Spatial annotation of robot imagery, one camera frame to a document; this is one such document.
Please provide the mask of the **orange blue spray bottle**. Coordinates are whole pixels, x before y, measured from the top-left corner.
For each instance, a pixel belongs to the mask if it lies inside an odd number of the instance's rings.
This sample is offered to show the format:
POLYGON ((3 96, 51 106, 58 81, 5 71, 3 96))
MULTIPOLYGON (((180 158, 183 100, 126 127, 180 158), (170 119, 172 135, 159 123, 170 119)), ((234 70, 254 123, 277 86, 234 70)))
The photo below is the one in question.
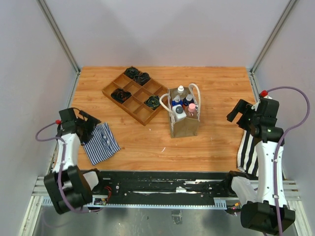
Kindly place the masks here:
POLYGON ((194 96, 192 94, 188 94, 184 99, 183 99, 183 105, 189 106, 189 104, 194 103, 194 96))

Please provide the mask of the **black white striped cloth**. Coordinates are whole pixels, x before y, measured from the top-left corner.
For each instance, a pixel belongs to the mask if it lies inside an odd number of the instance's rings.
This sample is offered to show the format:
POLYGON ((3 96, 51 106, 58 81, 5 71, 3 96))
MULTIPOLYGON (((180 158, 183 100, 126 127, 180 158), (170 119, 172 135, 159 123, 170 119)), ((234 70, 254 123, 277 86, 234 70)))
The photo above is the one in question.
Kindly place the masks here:
POLYGON ((244 131, 238 153, 237 168, 244 173, 258 177, 258 158, 255 149, 253 136, 244 131))

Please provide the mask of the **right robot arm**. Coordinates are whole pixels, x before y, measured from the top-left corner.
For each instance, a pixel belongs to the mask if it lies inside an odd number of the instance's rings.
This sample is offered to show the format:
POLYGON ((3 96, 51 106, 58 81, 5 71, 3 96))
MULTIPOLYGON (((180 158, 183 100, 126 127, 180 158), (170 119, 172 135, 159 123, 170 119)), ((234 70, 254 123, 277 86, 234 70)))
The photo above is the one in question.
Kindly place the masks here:
POLYGON ((232 122, 241 113, 237 124, 253 137, 258 159, 258 189, 240 175, 223 184, 227 196, 237 195, 242 208, 244 228, 274 236, 281 235, 295 221, 295 211, 287 206, 283 189, 282 154, 284 130, 276 126, 279 102, 262 97, 256 104, 241 99, 227 115, 232 122))

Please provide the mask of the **pink cap clear bottle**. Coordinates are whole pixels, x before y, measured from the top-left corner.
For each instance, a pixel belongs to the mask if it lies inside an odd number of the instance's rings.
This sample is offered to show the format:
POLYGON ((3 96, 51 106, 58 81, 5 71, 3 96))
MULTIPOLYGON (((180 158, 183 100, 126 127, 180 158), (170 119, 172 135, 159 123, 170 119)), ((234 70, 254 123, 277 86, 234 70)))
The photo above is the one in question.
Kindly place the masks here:
POLYGON ((188 106, 185 107, 185 113, 188 118, 198 119, 197 109, 194 103, 190 103, 188 106))

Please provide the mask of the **wooden compartment tray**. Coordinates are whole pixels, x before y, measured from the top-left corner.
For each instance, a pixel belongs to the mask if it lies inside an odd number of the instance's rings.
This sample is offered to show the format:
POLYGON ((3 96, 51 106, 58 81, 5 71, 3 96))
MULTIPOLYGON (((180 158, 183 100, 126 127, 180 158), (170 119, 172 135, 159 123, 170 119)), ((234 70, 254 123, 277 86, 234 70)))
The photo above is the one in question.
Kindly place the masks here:
POLYGON ((143 126, 147 125, 162 110, 161 104, 156 110, 152 110, 145 105, 144 102, 151 95, 158 95, 161 97, 163 94, 168 92, 169 89, 167 87, 152 77, 145 85, 140 86, 133 79, 127 77, 124 72, 102 89, 102 93, 106 97, 108 97, 112 102, 122 108, 143 126), (131 93, 131 97, 121 104, 111 97, 111 93, 115 89, 127 90, 131 93))

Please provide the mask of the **white bottle grey cap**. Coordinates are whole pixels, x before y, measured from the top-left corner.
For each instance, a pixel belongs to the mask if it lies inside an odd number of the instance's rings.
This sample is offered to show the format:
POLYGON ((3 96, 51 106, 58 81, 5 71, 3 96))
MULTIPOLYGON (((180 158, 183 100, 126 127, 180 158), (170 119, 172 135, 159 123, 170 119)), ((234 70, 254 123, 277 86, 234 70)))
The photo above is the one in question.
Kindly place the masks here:
POLYGON ((187 114, 182 105, 178 104, 172 107, 172 111, 174 112, 174 119, 176 122, 183 120, 187 117, 187 114))

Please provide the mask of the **clear bottle white cap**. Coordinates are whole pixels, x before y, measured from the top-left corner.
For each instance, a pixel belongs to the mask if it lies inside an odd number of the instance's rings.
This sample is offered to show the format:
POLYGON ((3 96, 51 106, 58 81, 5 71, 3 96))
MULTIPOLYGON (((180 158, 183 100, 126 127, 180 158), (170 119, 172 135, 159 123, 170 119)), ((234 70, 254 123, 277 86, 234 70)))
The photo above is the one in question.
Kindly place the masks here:
POLYGON ((184 99, 186 96, 187 96, 187 91, 186 89, 184 88, 184 86, 179 86, 177 88, 177 95, 181 98, 181 99, 184 99))

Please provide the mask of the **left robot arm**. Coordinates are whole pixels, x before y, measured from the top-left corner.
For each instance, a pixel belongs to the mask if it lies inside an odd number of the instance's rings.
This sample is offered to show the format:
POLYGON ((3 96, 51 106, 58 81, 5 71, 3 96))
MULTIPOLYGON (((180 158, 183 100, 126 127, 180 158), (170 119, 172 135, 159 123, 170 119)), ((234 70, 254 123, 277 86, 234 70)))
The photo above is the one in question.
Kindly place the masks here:
POLYGON ((82 213, 83 206, 93 201, 93 193, 105 190, 105 182, 98 177, 98 170, 81 171, 77 165, 78 149, 88 144, 100 120, 76 108, 59 111, 60 119, 55 139, 58 157, 52 172, 44 177, 44 186, 58 214, 69 211, 82 213))

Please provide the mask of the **brown canvas bag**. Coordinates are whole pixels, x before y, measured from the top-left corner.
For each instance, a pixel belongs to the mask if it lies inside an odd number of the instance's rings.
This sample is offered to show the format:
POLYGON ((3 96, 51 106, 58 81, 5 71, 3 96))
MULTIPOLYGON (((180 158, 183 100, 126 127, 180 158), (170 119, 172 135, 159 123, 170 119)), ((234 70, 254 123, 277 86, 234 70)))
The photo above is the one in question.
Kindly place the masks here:
POLYGON ((196 136, 200 124, 201 94, 199 87, 196 84, 191 83, 188 87, 184 88, 188 94, 194 96, 194 104, 196 105, 198 119, 186 117, 178 122, 175 121, 174 112, 172 111, 172 100, 177 95, 177 88, 171 89, 168 93, 163 94, 159 98, 161 106, 168 112, 170 135, 172 138, 196 136))

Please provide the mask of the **blue white striped cloth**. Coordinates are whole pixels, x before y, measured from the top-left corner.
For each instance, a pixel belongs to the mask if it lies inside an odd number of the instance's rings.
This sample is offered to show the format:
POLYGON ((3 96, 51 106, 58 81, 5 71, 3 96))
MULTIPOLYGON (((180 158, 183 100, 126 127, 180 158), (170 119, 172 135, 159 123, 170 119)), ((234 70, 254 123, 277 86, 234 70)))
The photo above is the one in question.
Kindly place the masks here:
POLYGON ((121 150, 106 122, 95 127, 92 138, 83 144, 83 149, 93 166, 108 160, 121 150))

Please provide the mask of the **orange blue pump bottle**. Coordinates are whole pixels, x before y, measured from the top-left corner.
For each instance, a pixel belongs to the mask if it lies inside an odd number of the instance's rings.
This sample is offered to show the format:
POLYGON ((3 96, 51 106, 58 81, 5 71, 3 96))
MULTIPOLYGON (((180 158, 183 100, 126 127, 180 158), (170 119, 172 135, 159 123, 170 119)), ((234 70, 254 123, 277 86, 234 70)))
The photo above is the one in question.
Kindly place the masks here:
POLYGON ((183 105, 183 101, 180 99, 179 95, 176 95, 174 99, 172 100, 172 107, 177 106, 177 105, 183 105))

